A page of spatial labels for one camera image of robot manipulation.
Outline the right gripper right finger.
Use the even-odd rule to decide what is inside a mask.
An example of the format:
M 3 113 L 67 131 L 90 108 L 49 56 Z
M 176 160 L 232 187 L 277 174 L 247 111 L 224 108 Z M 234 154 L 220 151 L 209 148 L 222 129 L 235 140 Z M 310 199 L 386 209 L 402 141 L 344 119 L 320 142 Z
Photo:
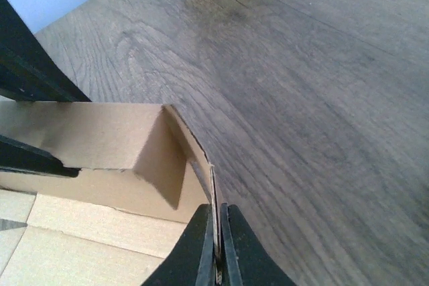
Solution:
M 293 282 L 268 255 L 236 205 L 221 205 L 222 284 L 288 286 Z

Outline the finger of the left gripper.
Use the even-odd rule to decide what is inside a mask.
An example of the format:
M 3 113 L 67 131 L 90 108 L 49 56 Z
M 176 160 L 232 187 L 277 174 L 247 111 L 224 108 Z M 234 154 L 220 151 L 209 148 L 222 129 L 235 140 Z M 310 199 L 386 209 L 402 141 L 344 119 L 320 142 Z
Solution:
M 66 167 L 51 153 L 1 136 L 1 171 L 32 175 L 77 177 L 79 167 Z

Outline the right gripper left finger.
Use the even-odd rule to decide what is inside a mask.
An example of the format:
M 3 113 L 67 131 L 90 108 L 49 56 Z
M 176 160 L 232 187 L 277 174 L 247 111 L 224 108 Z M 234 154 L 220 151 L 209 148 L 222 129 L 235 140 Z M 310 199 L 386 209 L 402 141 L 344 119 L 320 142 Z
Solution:
M 143 282 L 147 285 L 214 285 L 212 208 L 200 205 L 178 242 L 161 265 Z

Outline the cardboard box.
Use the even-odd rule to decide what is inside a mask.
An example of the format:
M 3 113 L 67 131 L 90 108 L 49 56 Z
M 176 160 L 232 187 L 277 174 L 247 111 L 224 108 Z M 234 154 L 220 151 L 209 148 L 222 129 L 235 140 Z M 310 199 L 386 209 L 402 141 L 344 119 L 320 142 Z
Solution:
M 1 103 L 1 136 L 43 149 L 77 177 L 1 171 L 2 285 L 143 285 L 197 208 L 212 208 L 215 173 L 171 105 Z

